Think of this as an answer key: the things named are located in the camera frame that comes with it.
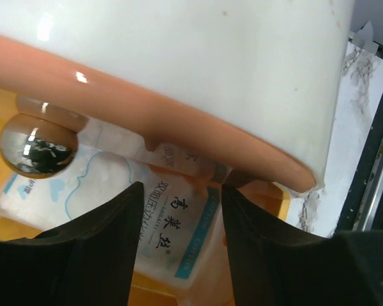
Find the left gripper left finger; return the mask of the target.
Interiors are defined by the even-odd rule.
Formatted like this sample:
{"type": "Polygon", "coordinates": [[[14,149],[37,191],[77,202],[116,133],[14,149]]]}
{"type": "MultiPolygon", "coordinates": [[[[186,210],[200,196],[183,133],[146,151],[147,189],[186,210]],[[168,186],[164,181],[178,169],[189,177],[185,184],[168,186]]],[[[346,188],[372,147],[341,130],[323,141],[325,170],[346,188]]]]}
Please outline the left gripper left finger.
{"type": "Polygon", "coordinates": [[[143,209],[136,182],[34,238],[0,241],[0,305],[126,305],[143,209]]]}

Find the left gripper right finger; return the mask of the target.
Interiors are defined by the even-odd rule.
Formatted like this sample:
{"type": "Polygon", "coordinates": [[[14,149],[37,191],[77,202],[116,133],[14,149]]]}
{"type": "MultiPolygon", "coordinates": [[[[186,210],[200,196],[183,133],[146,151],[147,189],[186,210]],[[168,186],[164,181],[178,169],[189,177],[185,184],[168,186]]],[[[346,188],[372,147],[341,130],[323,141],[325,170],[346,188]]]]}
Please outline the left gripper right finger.
{"type": "Polygon", "coordinates": [[[322,238],[222,189],[237,305],[383,305],[383,230],[322,238]]]}

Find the white packet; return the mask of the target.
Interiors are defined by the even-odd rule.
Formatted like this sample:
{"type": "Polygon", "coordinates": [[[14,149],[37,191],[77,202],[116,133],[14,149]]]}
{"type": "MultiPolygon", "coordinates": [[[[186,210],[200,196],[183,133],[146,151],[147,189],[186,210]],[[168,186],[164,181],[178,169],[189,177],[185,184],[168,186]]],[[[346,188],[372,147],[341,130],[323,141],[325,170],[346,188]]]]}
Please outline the white packet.
{"type": "Polygon", "coordinates": [[[149,152],[139,135],[96,119],[79,142],[72,164],[51,178],[11,173],[0,158],[0,216],[49,230],[141,182],[136,272],[173,288],[230,289],[221,189],[195,178],[212,163],[170,144],[149,152]]]}

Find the white cylinder appliance orange lid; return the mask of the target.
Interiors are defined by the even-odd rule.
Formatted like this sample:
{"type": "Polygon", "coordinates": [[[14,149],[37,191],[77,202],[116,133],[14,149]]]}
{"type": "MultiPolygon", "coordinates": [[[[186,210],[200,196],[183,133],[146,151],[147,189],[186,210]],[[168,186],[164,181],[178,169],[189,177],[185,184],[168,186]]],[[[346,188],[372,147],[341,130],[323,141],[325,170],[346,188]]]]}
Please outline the white cylinder appliance orange lid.
{"type": "MultiPolygon", "coordinates": [[[[353,1],[0,1],[0,152],[49,179],[96,119],[213,164],[197,180],[323,183],[353,1]]],[[[230,289],[173,288],[187,305],[230,289]]]]}

